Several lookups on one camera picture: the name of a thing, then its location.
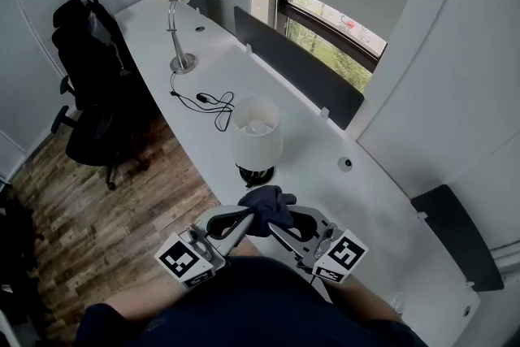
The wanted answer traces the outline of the silver gooseneck lamp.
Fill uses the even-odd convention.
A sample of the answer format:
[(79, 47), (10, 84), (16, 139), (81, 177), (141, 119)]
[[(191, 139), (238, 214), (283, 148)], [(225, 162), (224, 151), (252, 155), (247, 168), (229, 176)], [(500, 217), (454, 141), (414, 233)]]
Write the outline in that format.
[(168, 6), (168, 28), (173, 42), (175, 57), (170, 62), (170, 69), (174, 74), (183, 75), (191, 72), (197, 66), (197, 58), (191, 53), (185, 53), (177, 37), (175, 13), (179, 2), (188, 3), (189, 0), (170, 0)]

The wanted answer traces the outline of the dark blue wiping cloth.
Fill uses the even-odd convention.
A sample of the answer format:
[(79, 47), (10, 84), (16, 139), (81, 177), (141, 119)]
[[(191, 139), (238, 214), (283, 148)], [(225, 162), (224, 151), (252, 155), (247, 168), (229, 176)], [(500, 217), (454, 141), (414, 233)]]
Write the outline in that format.
[(254, 218), (247, 231), (248, 236), (268, 237), (270, 224), (280, 228), (293, 228), (295, 220), (289, 210), (297, 203), (292, 193), (284, 193), (278, 185), (264, 185), (248, 192), (237, 205), (247, 207)]

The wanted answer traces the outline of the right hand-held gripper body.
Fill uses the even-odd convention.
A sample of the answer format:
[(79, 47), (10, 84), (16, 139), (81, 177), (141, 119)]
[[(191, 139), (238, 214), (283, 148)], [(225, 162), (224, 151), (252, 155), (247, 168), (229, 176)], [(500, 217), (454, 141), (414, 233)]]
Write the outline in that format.
[(312, 276), (341, 284), (368, 253), (368, 247), (350, 230), (340, 230), (335, 223), (325, 227), (314, 249), (308, 252), (305, 269)]

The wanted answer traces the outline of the clear plastic wrapper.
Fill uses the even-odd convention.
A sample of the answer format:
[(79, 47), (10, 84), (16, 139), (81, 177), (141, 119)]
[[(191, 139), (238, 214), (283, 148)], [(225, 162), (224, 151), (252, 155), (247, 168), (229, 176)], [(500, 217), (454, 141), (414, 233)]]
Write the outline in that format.
[(404, 312), (405, 294), (402, 291), (394, 293), (392, 299), (389, 302), (389, 305), (401, 317)]

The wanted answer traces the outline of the dark framed window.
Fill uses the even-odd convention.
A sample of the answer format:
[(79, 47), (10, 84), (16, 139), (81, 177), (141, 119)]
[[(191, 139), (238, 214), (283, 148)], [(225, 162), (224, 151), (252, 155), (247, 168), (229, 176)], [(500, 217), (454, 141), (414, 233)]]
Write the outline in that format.
[(319, 0), (251, 0), (251, 14), (365, 90), (387, 42)]

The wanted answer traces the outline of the person's right forearm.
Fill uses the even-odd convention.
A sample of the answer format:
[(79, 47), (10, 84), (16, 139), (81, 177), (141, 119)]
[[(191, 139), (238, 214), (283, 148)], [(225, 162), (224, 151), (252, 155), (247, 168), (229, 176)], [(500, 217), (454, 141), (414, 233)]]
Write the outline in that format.
[(337, 286), (340, 298), (350, 310), (365, 320), (386, 320), (403, 323), (400, 315), (381, 297), (350, 275)]

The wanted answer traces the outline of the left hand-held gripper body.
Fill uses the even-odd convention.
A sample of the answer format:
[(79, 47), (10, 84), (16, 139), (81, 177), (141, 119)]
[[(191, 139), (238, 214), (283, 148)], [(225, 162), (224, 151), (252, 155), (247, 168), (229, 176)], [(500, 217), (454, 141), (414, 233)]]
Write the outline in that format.
[(188, 225), (181, 234), (173, 232), (154, 258), (178, 283), (191, 289), (227, 265), (230, 234), (230, 228), (210, 234), (200, 225)]

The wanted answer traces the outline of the white wall pipes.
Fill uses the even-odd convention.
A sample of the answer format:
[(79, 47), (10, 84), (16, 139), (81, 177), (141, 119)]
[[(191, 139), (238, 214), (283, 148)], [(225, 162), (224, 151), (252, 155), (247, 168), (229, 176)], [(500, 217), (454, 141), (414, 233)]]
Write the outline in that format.
[(520, 272), (520, 241), (492, 249), (490, 253), (502, 275)]

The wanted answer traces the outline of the black office chair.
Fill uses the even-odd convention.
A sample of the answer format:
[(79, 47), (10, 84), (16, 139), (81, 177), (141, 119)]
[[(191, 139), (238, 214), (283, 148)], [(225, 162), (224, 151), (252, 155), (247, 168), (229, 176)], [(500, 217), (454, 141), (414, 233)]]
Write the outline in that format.
[(115, 18), (99, 0), (69, 0), (53, 14), (51, 40), (66, 71), (60, 92), (74, 97), (77, 119), (68, 106), (56, 115), (51, 132), (71, 128), (66, 154), (77, 163), (106, 169), (113, 191), (114, 169), (130, 158), (141, 170), (149, 164), (135, 153), (153, 100)]

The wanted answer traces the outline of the long dark desk divider panel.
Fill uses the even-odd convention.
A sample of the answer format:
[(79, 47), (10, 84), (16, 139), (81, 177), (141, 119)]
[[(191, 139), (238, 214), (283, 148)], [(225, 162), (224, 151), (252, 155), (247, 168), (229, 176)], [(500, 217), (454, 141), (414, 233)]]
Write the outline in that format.
[(361, 107), (364, 96), (347, 80), (286, 36), (240, 7), (234, 7), (235, 34), (260, 59), (296, 87), (329, 118), (346, 129)]

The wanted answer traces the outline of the person's dark blue shirt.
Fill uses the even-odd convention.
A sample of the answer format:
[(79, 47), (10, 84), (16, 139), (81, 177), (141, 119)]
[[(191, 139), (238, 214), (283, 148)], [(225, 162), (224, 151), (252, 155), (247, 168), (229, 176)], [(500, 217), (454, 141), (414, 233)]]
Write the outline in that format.
[(338, 285), (320, 294), (279, 261), (234, 257), (153, 318), (89, 306), (74, 347), (427, 347), (404, 322), (360, 318)]

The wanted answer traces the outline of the black equipment heap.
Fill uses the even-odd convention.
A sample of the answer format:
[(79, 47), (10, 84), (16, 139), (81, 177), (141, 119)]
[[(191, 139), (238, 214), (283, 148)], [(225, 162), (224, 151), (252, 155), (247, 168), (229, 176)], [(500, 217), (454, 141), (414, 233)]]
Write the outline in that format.
[(43, 240), (33, 227), (33, 211), (21, 206), (10, 185), (0, 189), (0, 311), (13, 324), (42, 313), (37, 285), (30, 272), (38, 267), (35, 241)]

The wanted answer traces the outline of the person's left forearm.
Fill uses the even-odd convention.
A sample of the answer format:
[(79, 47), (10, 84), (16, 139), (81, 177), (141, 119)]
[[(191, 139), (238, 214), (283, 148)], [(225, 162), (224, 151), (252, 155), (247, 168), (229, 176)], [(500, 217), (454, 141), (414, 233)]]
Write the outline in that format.
[(104, 301), (131, 321), (153, 318), (173, 306), (188, 290), (169, 275), (156, 277), (146, 283), (116, 293)]

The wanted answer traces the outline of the white table lamp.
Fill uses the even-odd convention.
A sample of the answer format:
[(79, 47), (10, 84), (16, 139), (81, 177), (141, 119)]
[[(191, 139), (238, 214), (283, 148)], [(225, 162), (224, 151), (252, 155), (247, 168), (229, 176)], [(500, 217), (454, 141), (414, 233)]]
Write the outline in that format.
[(263, 96), (246, 98), (234, 106), (229, 128), (232, 158), (245, 186), (269, 182), (284, 148), (276, 105)]

